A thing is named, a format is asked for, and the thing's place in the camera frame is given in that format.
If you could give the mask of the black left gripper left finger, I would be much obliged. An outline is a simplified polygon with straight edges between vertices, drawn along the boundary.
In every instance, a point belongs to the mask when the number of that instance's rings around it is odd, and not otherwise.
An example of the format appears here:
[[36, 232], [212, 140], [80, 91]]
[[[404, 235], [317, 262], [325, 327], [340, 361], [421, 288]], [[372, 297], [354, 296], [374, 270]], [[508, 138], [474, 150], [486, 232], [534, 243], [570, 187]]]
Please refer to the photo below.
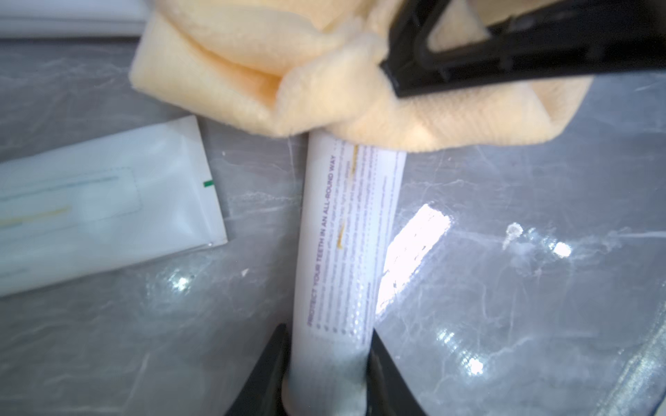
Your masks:
[[288, 368], [290, 346], [287, 325], [279, 324], [225, 416], [287, 414], [282, 402], [282, 384]]

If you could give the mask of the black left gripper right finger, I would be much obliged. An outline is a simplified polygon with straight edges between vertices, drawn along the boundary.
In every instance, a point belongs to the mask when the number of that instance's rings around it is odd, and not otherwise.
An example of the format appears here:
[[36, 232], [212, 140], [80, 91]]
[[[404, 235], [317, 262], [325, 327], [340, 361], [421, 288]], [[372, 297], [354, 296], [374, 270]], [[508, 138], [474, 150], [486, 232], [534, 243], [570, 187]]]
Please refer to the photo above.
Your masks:
[[367, 367], [367, 415], [426, 416], [379, 334], [374, 331]]

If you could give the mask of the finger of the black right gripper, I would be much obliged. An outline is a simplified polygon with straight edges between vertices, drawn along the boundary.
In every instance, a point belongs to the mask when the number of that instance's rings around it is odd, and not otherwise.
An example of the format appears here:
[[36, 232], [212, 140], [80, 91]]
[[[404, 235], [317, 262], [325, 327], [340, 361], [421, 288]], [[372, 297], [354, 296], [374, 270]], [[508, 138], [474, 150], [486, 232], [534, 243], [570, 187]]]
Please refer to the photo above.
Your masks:
[[489, 26], [487, 40], [428, 46], [449, 1], [409, 1], [381, 68], [400, 98], [512, 81], [665, 67], [663, 1], [559, 1]]

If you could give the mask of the yellow cleaning cloth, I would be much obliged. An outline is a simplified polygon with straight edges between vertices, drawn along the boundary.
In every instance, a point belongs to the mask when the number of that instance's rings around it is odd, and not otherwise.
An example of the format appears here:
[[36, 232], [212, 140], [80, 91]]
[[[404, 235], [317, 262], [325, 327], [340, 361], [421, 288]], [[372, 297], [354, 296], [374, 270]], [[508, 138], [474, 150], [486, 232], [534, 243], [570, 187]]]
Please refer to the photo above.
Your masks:
[[589, 76], [400, 99], [381, 70], [398, 1], [158, 1], [134, 89], [254, 135], [316, 128], [410, 153], [560, 135]]

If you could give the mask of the white toothpaste tube purple cap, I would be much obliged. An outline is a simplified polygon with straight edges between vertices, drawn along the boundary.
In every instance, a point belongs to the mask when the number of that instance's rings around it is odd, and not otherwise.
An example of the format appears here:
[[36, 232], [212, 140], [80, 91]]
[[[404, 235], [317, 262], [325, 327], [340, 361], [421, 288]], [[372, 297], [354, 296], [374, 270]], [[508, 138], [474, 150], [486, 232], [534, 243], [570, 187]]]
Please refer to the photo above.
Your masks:
[[290, 415], [363, 415], [406, 155], [310, 133], [283, 381]]

